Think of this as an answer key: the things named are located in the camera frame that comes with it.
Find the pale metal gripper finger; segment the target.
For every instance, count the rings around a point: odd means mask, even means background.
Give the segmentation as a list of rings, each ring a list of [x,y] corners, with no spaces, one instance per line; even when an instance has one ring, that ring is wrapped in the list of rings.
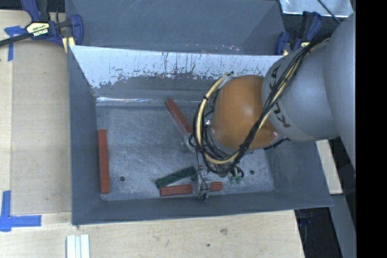
[[[190,133],[183,134],[183,140],[180,144],[180,150],[182,152],[195,153],[195,146],[190,144],[191,135],[192,134],[190,134]]]
[[[193,191],[200,201],[204,201],[208,197],[209,185],[200,172],[197,172],[193,177]]]

